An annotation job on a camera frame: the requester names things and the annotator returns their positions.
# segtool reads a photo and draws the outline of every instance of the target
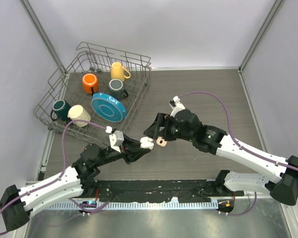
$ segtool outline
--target dish rack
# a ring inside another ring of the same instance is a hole
[[[128,128],[150,82],[151,58],[87,42],[81,42],[76,50],[79,53],[70,65],[67,68],[61,65],[48,79],[47,93],[35,107],[35,117],[46,125],[48,130],[62,133],[67,123],[61,120],[52,121],[50,113],[54,102],[64,99],[71,106],[82,105],[90,113],[93,123],[103,127],[116,127],[118,130]],[[129,96],[120,100],[128,114],[118,123],[104,120],[92,109],[91,95],[84,91],[81,81],[85,73],[93,73],[98,78],[98,92],[107,93],[111,80],[110,67],[114,62],[120,62],[131,73],[131,78],[124,82]],[[104,130],[91,125],[78,127],[72,124],[67,134],[90,143],[109,144]]]

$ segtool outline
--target blue ceramic plate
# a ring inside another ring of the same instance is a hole
[[[105,93],[95,93],[91,99],[91,106],[97,114],[110,122],[120,122],[127,116],[125,107]]]

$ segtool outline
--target gray floor surface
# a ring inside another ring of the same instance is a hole
[[[232,213],[249,209],[253,199],[237,199]],[[258,199],[242,217],[215,210],[43,211],[31,219],[26,238],[291,238],[280,203]]]
[[[158,112],[170,113],[168,102],[175,95],[203,90],[215,93],[226,103],[236,138],[261,148],[255,124],[237,70],[152,71],[151,81],[129,128],[125,133],[140,139]],[[190,95],[181,102],[198,115],[204,124],[227,131],[227,121],[220,103],[208,95]],[[86,142],[66,136],[67,165],[79,158]],[[61,135],[54,137],[45,178],[62,170]],[[173,141],[154,149],[141,159],[126,165],[123,160],[102,166],[96,179],[214,179],[220,170],[239,173],[251,169],[226,158],[205,154],[186,141]]]

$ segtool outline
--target yellow mug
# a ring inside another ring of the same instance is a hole
[[[110,76],[111,76],[111,79],[118,78],[123,82],[125,81],[125,78],[131,77],[130,72],[128,70],[126,70],[126,68],[123,67],[122,64],[119,62],[114,62],[111,65]]]

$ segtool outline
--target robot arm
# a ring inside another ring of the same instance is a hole
[[[119,159],[124,159],[127,164],[130,164],[149,153],[153,148],[152,139],[148,137],[137,141],[124,135],[121,131],[113,131],[111,127],[107,127],[106,131],[113,132],[109,135],[110,146],[101,148],[96,144],[88,144],[80,154],[80,158],[66,168],[62,178],[59,173],[20,189],[17,189],[15,185],[8,187],[0,200],[0,208],[20,194],[47,185],[59,178],[54,184],[32,192],[8,206],[2,212],[6,230],[13,231],[20,228],[31,217],[57,202],[77,196],[90,196],[96,185],[94,177],[100,173],[99,166]]]
[[[170,115],[158,113],[154,123],[144,131],[144,135],[164,141],[183,139],[192,142],[198,150],[219,155],[237,161],[258,174],[238,174],[221,171],[216,179],[217,191],[255,191],[271,195],[286,205],[295,205],[298,197],[298,172],[279,166],[289,164],[298,168],[298,158],[286,159],[274,156],[251,147],[239,140],[238,143],[256,154],[276,161],[266,162],[259,157],[242,150],[224,130],[204,125],[198,117],[186,109],[178,97],[170,101]]]

